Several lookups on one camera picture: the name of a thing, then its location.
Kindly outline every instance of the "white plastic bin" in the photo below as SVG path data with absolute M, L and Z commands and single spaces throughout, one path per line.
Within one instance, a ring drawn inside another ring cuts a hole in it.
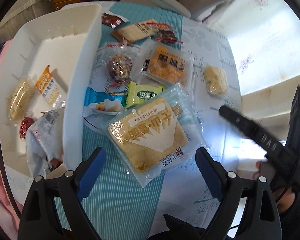
M 47 65 L 67 92 L 63 125 L 64 162 L 74 170 L 82 161 L 82 109 L 95 52 L 101 39 L 98 4 L 56 11 L 24 24 L 14 37 L 0 67 L 0 139 L 5 164 L 30 176 L 25 140 L 9 120 L 9 102 L 18 78 L 36 80 Z M 29 108 L 39 118 L 51 110 L 39 93 Z

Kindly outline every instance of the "plastic food packaging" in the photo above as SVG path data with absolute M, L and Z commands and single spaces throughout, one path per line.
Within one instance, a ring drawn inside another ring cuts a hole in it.
M 29 76 L 20 79 L 10 100 L 9 118 L 15 124 L 24 118 L 35 92 L 35 85 Z
M 183 43 L 178 41 L 177 31 L 168 24 L 163 23 L 148 23 L 154 31 L 155 41 L 161 41 L 163 43 Z
M 203 75 L 209 94 L 214 96 L 226 96 L 228 94 L 227 75 L 223 69 L 207 66 Z
M 161 42 L 148 40 L 142 46 L 138 57 L 140 57 L 141 62 L 149 60 L 148 66 L 143 67 L 141 71 L 166 87 L 175 83 L 187 87 L 192 80 L 193 58 L 188 53 L 181 52 Z
M 145 187 L 203 146 L 197 118 L 179 84 L 103 124 L 118 153 Z
M 33 178 L 46 177 L 63 163 L 63 116 L 64 107 L 51 110 L 26 132 L 26 158 Z
M 31 125 L 34 124 L 34 120 L 31 117 L 25 117 L 22 119 L 19 129 L 20 139 L 26 138 L 26 132 Z
M 154 98 L 164 90 L 164 86 L 145 86 L 137 85 L 131 81 L 128 88 L 128 96 L 126 101 L 126 108 L 134 105 L 140 105 L 144 101 Z
M 121 24 L 127 23 L 129 20 L 121 15 L 114 14 L 112 12 L 106 12 L 102 14 L 102 24 L 107 25 L 113 29 Z
M 157 23 L 155 20 L 147 20 L 144 22 L 135 23 L 127 27 L 123 27 L 119 30 L 113 31 L 111 34 L 118 39 L 118 41 L 127 41 L 129 44 L 142 40 L 146 37 L 155 34 L 155 30 L 152 29 L 147 23 Z
M 135 53 L 126 42 L 119 44 L 108 44 L 105 55 L 102 59 L 106 66 L 109 77 L 113 81 L 112 87 L 130 82 L 130 72 L 132 69 L 132 60 Z
M 66 106 L 67 94 L 54 79 L 49 67 L 48 65 L 45 68 L 35 86 L 53 109 L 64 107 Z
M 124 110 L 135 56 L 136 53 L 126 42 L 105 45 L 104 53 L 96 65 L 107 73 L 107 82 L 100 86 L 103 91 L 87 88 L 83 117 L 93 114 L 117 115 Z

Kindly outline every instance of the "barcode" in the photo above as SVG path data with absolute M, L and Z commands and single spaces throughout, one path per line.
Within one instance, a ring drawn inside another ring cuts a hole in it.
M 44 117 L 45 117 L 45 119 L 46 119 L 49 123 L 51 123 L 52 125 L 54 125 L 54 123 L 56 122 L 56 119 L 54 118 L 54 116 L 53 116 L 52 114 L 50 114 L 49 112 L 46 113 L 46 114 L 44 115 Z

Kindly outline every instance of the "orange label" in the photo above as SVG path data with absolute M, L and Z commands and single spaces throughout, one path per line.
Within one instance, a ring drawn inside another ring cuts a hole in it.
M 45 68 L 44 72 L 42 73 L 41 77 L 39 78 L 39 80 L 36 83 L 36 87 L 39 89 L 40 93 L 42 94 L 42 92 L 44 91 L 44 89 L 46 88 L 46 86 L 48 85 L 48 83 L 50 82 L 52 75 L 49 71 L 49 65 Z

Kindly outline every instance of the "chocolate snack package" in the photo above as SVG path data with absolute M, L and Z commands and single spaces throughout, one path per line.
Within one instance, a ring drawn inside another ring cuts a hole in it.
M 118 14 L 114 14 L 110 11 L 102 14 L 102 24 L 107 25 L 113 29 L 127 22 L 129 22 L 127 18 Z

